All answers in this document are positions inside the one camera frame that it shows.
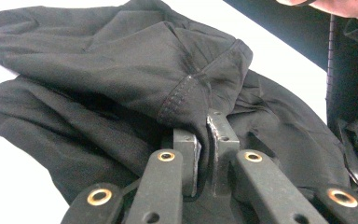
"metal ring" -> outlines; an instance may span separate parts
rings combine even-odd
[[[173,159],[175,159],[175,154],[171,152],[161,152],[158,154],[158,159],[161,161],[173,161]]]
[[[245,159],[252,162],[260,162],[263,157],[254,152],[245,152]]]
[[[103,193],[104,196],[101,199],[96,199],[95,196],[99,193]],[[112,198],[112,195],[113,193],[109,189],[95,189],[89,194],[87,202],[94,206],[103,205],[104,203],[109,202],[109,200]]]
[[[328,189],[327,195],[335,203],[345,207],[356,207],[358,205],[357,200],[353,196],[341,189]]]

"black jacket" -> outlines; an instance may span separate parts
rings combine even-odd
[[[93,183],[142,175],[172,128],[201,141],[202,182],[211,107],[303,192],[348,186],[340,142],[290,91],[248,71],[251,60],[240,40],[157,0],[3,11],[0,64],[21,75],[0,85],[0,135],[44,165],[69,203]]]

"white surface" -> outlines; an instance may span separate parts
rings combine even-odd
[[[101,7],[127,2],[2,1],[0,11],[17,7]],[[325,121],[325,72],[218,0],[167,0],[177,12],[236,36],[254,52],[251,68],[299,96]],[[0,66],[0,83],[14,75]],[[0,137],[0,223],[60,223],[68,205],[51,183],[48,171]]]

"hand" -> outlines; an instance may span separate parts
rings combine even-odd
[[[293,6],[305,0],[277,0],[281,4]],[[321,11],[346,18],[358,19],[358,0],[317,0],[310,4]]]

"black strap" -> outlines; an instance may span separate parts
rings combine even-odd
[[[303,2],[303,3],[295,5],[295,7],[304,7],[304,6],[307,6],[307,5],[311,4],[311,3],[314,3],[316,1],[317,0],[307,0],[307,1]]]

